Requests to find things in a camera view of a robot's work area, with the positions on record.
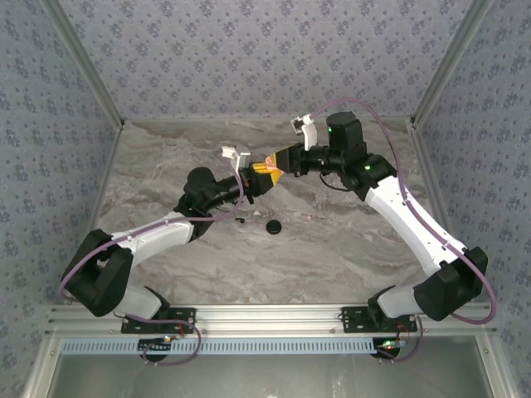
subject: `black round object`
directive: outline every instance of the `black round object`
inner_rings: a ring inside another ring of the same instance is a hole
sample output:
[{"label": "black round object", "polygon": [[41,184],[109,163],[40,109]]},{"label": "black round object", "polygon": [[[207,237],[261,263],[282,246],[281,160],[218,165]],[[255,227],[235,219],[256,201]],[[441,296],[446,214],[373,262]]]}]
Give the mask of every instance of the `black round object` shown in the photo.
[{"label": "black round object", "polygon": [[265,225],[265,228],[270,234],[276,235],[282,231],[282,224],[278,220],[271,220]]}]

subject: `gray marble floor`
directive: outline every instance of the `gray marble floor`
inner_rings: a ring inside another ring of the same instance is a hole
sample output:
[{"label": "gray marble floor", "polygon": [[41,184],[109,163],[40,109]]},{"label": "gray marble floor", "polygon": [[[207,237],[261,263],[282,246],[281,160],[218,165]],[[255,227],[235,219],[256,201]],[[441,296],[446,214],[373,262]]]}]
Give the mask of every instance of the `gray marble floor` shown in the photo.
[{"label": "gray marble floor", "polygon": [[[319,142],[326,143],[324,122],[318,128]],[[363,131],[370,151],[392,162],[379,127],[367,121]],[[392,135],[407,185],[427,206],[405,124],[392,124]],[[167,214],[194,167],[210,167],[218,179],[229,176],[214,156],[222,145],[245,144],[252,160],[260,162],[299,140],[286,122],[127,124],[98,227],[122,231]],[[391,284],[423,275],[412,252],[379,214],[353,193],[328,189],[317,174],[284,175],[238,216],[246,223],[213,225],[201,239],[143,262],[132,281],[156,289],[171,303],[337,303],[364,301]],[[279,235],[266,232],[272,218],[282,222]]]}]

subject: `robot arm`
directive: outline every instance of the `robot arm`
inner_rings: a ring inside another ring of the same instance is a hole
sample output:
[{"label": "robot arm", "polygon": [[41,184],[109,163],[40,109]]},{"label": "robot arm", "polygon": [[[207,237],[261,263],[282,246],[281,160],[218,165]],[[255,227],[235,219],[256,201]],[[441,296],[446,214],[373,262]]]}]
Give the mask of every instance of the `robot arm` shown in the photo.
[{"label": "robot arm", "polygon": [[[406,241],[419,259],[427,279],[404,287],[391,286],[368,300],[368,312],[378,328],[396,323],[402,315],[425,313],[442,320],[465,303],[477,297],[482,283],[474,272],[454,253],[451,245],[460,248],[482,274],[486,271],[487,257],[482,249],[467,250],[465,246],[439,226],[406,191],[402,197],[397,171],[382,156],[367,152],[361,123],[352,112],[332,114],[326,120],[329,145],[317,144],[313,121],[307,115],[292,120],[297,133],[304,135],[304,143],[285,148],[271,155],[266,163],[248,164],[247,151],[237,152],[224,148],[224,156],[231,158],[232,166],[243,181],[249,202],[268,192],[281,173],[301,177],[309,172],[323,175],[336,173],[342,184],[362,201],[380,213]],[[176,217],[209,217],[209,211],[239,197],[235,177],[216,182],[206,167],[190,172],[184,195],[173,212],[152,225],[111,235],[102,230],[92,231],[83,241],[63,278],[79,261],[95,248],[111,240],[127,236],[120,243],[91,258],[80,272],[66,283],[66,289],[95,316],[112,311],[142,318],[163,318],[161,308],[168,303],[149,288],[128,286],[130,270],[148,257],[174,245],[182,245],[204,234],[212,221],[170,222]],[[446,238],[442,245],[428,233],[425,226],[406,206],[409,201],[427,225]],[[138,236],[135,232],[146,231]],[[105,267],[98,264],[105,262]]]},{"label": "robot arm", "polygon": [[[352,112],[332,114],[326,119],[329,146],[317,144],[316,134],[311,133],[313,120],[308,115],[291,123],[295,132],[303,133],[305,142],[310,140],[312,145],[299,143],[275,153],[275,165],[296,177],[311,171],[338,174],[345,188],[356,193],[392,225],[427,275],[420,284],[391,286],[368,300],[369,313],[379,327],[402,315],[419,313],[440,321],[480,294],[483,284],[479,278],[447,247],[459,248],[482,274],[488,262],[485,252],[479,247],[468,250],[437,224],[407,190],[406,199],[403,198],[397,171],[382,156],[367,152],[361,123]],[[446,239],[444,245],[412,214],[406,201],[427,225]]]},{"label": "robot arm", "polygon": [[[241,178],[244,195],[251,204],[254,197],[268,192],[277,183],[281,173],[266,170],[264,163],[249,165],[249,153],[245,149],[224,148],[223,156],[231,159],[231,165]],[[91,257],[67,281],[66,290],[96,317],[113,311],[147,319],[159,317],[158,311],[168,304],[152,289],[130,285],[131,270],[163,250],[202,236],[213,223],[212,218],[210,221],[202,220],[212,217],[209,211],[224,203],[233,203],[239,196],[236,177],[217,182],[210,169],[193,169],[188,174],[184,195],[166,216],[132,230],[112,234],[102,230],[89,233],[62,279],[90,252],[112,240],[117,242]],[[193,221],[178,221],[183,218],[192,218]]]}]

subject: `patterned wallpaper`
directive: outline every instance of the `patterned wallpaper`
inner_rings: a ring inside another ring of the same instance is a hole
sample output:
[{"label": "patterned wallpaper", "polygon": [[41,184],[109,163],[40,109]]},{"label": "patterned wallpaper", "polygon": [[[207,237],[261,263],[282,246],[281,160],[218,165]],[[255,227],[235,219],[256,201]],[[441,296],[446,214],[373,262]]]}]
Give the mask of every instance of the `patterned wallpaper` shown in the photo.
[{"label": "patterned wallpaper", "polygon": [[0,397],[22,393],[115,128],[38,0],[0,2]]},{"label": "patterned wallpaper", "polygon": [[498,320],[531,396],[531,3],[494,2],[422,127],[455,232],[490,254]]},{"label": "patterned wallpaper", "polygon": [[469,0],[61,0],[125,118],[418,104]]}]

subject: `purple cable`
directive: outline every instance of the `purple cable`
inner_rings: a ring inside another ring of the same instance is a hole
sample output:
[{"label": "purple cable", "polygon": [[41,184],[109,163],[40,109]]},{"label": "purple cable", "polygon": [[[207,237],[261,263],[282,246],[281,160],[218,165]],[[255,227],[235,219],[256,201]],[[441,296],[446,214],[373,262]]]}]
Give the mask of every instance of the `purple cable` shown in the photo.
[{"label": "purple cable", "polygon": [[407,354],[404,358],[398,358],[396,359],[393,355],[391,355],[389,352],[386,352],[384,350],[380,350],[380,349],[376,349],[376,351],[378,351],[379,353],[385,355],[386,357],[389,357],[389,361],[393,361],[395,363],[400,363],[400,362],[405,362],[407,361],[408,359],[411,359],[412,357],[414,357],[417,353],[418,353],[418,350],[421,349],[421,345],[422,345],[422,338],[424,337],[424,327],[422,326],[422,320],[421,320],[421,317],[419,317],[417,315],[417,321],[418,321],[418,328],[419,328],[419,332],[420,332],[420,335],[418,337],[418,341],[417,341],[417,344],[415,346],[415,348],[413,348],[413,351],[411,351],[409,354]]},{"label": "purple cable", "polygon": [[[240,196],[238,197],[238,201],[236,202],[236,205],[234,206],[234,208],[232,210],[230,210],[227,213],[221,214],[220,216],[215,216],[215,217],[176,217],[176,218],[172,218],[172,219],[169,219],[169,220],[163,220],[163,221],[157,222],[157,223],[155,223],[155,224],[153,224],[151,226],[145,226],[144,228],[141,228],[138,231],[135,231],[134,233],[132,233],[129,236],[135,238],[135,237],[137,237],[139,235],[142,235],[145,232],[154,230],[155,228],[159,228],[160,226],[163,226],[166,223],[175,224],[175,223],[183,222],[183,221],[214,221],[214,222],[217,222],[217,221],[223,221],[223,220],[226,220],[227,218],[230,218],[238,210],[238,208],[241,206],[241,204],[243,203],[243,197],[244,197],[243,184],[241,183],[241,178],[240,178],[240,174],[238,174],[238,171],[234,170],[234,168],[232,168],[231,165],[228,164],[228,162],[226,162],[225,160],[222,160],[222,161],[225,164],[227,164],[228,167],[231,169],[231,173],[234,175],[234,177],[236,178],[236,182],[238,183],[238,188],[240,188]],[[80,269],[85,266],[86,262],[88,260],[90,260],[92,257],[94,257],[95,255],[98,255],[100,252],[106,250],[107,248],[111,247],[112,245],[116,245],[116,244],[118,244],[120,242],[123,242],[124,240],[127,240],[127,239],[128,239],[128,236],[125,235],[125,236],[122,236],[122,237],[120,237],[118,239],[115,239],[115,240],[112,240],[110,242],[107,242],[107,243],[103,244],[102,246],[98,246],[97,248],[92,250],[88,255],[83,257],[81,259],[81,261],[79,263],[77,263],[74,266],[74,268],[72,268],[70,270],[70,272],[65,276],[65,278],[59,284],[59,289],[58,289],[59,295],[62,298],[64,298],[65,300],[77,302],[78,300],[76,300],[75,298],[65,295],[65,286],[66,286],[66,284],[68,284],[70,279],[77,272],[79,272]]]},{"label": "purple cable", "polygon": [[181,321],[180,319],[164,319],[164,320],[153,320],[153,319],[146,319],[137,317],[136,315],[127,315],[128,318],[134,319],[135,321],[139,321],[142,323],[176,323],[177,325],[184,325],[188,326],[189,328],[192,328],[193,331],[197,334],[197,345],[195,350],[188,355],[186,358],[181,359],[179,361],[172,361],[172,362],[151,362],[147,357],[146,354],[148,353],[149,349],[153,346],[153,344],[149,344],[144,351],[142,352],[142,358],[145,361],[146,365],[153,365],[153,366],[176,366],[176,365],[182,365],[183,363],[190,362],[193,358],[197,356],[199,353],[199,350],[201,349],[201,333],[199,332],[199,329],[194,325],[193,323]]},{"label": "purple cable", "polygon": [[406,206],[409,209],[409,211],[422,224],[422,226],[424,226],[424,228],[426,228],[426,230],[428,232],[430,232],[430,234],[435,239],[437,239],[439,242],[441,242],[443,245],[445,245],[448,248],[449,251],[451,251],[460,260],[462,260],[470,269],[472,269],[472,272],[474,272],[474,274],[480,279],[481,283],[485,286],[485,288],[487,290],[487,293],[489,294],[489,298],[490,298],[490,313],[489,313],[489,315],[487,315],[486,318],[479,319],[479,320],[468,319],[468,318],[462,317],[460,315],[457,315],[456,313],[453,313],[452,316],[454,318],[456,318],[456,319],[459,319],[460,321],[463,321],[463,322],[466,322],[466,323],[472,323],[474,325],[484,325],[484,324],[492,321],[492,319],[494,319],[494,316],[496,315],[496,311],[498,309],[498,304],[496,303],[496,297],[494,296],[494,290],[490,286],[489,281],[481,273],[481,271],[474,265],[474,263],[472,263],[472,261],[468,260],[468,258],[465,255],[463,255],[461,252],[459,252],[458,249],[456,249],[454,246],[450,245],[445,238],[443,238],[442,236],[437,234],[437,232],[428,225],[428,223],[422,218],[422,216],[417,213],[417,210],[415,209],[415,207],[413,207],[413,205],[410,203],[409,199],[407,198],[406,183],[404,182],[404,173],[403,173],[403,170],[402,170],[402,165],[400,163],[400,159],[398,158],[397,150],[395,148],[395,145],[394,145],[394,143],[393,143],[393,141],[391,139],[391,134],[389,134],[389,132],[387,131],[387,128],[385,127],[384,122],[380,119],[380,117],[374,111],[374,109],[371,108],[370,105],[368,105],[365,102],[361,101],[360,99],[347,97],[347,98],[336,99],[336,100],[334,100],[332,102],[329,102],[323,108],[318,109],[315,112],[313,112],[310,115],[310,118],[311,119],[315,119],[320,114],[322,114],[324,111],[326,111],[327,109],[329,109],[329,108],[331,108],[331,107],[333,107],[335,105],[345,103],[345,102],[353,102],[355,104],[362,105],[376,119],[378,125],[382,129],[383,134],[385,135],[385,138],[386,138],[387,142],[389,143],[389,147],[391,147],[391,152],[392,152],[393,157],[395,158],[395,163],[397,164],[398,186],[400,187],[400,193],[402,194],[402,199],[404,200],[404,203],[406,203]]}]

